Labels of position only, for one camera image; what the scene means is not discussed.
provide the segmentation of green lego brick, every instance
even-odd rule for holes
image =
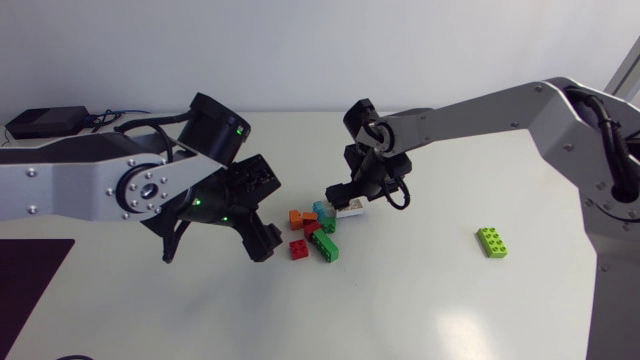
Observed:
[[[325,234],[333,234],[336,232],[336,218],[335,217],[320,217],[318,220],[320,225],[322,225],[322,231]]]
[[[318,229],[313,232],[313,235],[311,235],[311,242],[316,248],[318,248],[318,250],[320,250],[320,253],[327,262],[334,262],[338,259],[340,250],[338,250],[336,244],[331,241],[322,229]]]
[[[480,228],[477,234],[488,257],[503,258],[509,253],[495,228]]]

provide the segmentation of white table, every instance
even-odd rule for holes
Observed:
[[[233,230],[194,224],[167,265],[138,223],[1,223],[3,238],[77,240],[9,359],[585,358],[595,252],[577,190],[526,131],[409,153],[411,206],[363,201],[328,264],[313,248],[290,259],[302,232],[287,221],[348,180],[343,114],[242,115],[253,131],[236,159],[262,153],[282,182],[259,211],[283,231],[275,255],[253,263]],[[506,258],[484,256],[483,226]]]

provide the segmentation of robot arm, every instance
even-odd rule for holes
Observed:
[[[159,128],[183,121],[177,140]],[[124,134],[139,126],[158,134]],[[167,263],[191,222],[230,226],[251,259],[264,261],[282,240],[256,211],[280,182],[260,155],[233,162],[250,131],[240,116],[198,94],[191,110],[175,117],[133,120],[113,133],[72,136],[38,148],[1,149],[0,221],[48,214],[140,221],[163,238]]]
[[[406,152],[435,141],[529,130],[541,156],[576,185],[586,233],[598,255],[587,358],[640,358],[640,129],[638,109],[615,97],[554,78],[441,109],[379,117],[368,100],[345,115],[355,144],[345,149],[351,182],[327,188],[336,208],[366,196],[409,205]],[[390,193],[401,190],[405,203]]]

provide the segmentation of black device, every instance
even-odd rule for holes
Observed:
[[[40,139],[76,135],[89,112],[84,106],[29,109],[6,125],[15,139]]]
[[[249,257],[262,262],[282,243],[280,230],[265,226],[258,204],[280,187],[262,155],[233,162],[251,132],[249,123],[214,99],[198,93],[179,141],[226,166],[163,206],[142,223],[163,238],[163,260],[170,263],[191,222],[229,226],[242,236]]]
[[[355,140],[361,128],[370,130],[370,124],[378,119],[379,115],[371,101],[363,99],[347,111],[343,122]],[[409,206],[409,189],[403,179],[411,172],[411,160],[405,153],[385,158],[373,147],[356,141],[345,147],[344,158],[351,169],[351,182],[330,186],[325,192],[327,200],[336,209],[348,206],[349,200],[360,196],[366,196],[369,201],[384,196],[397,209]],[[398,205],[391,198],[391,194],[398,190],[404,193],[403,205]]]

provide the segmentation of white lego brick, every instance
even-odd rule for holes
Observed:
[[[360,199],[352,199],[349,201],[349,206],[336,211],[336,218],[362,214],[364,214],[364,206],[362,206]]]

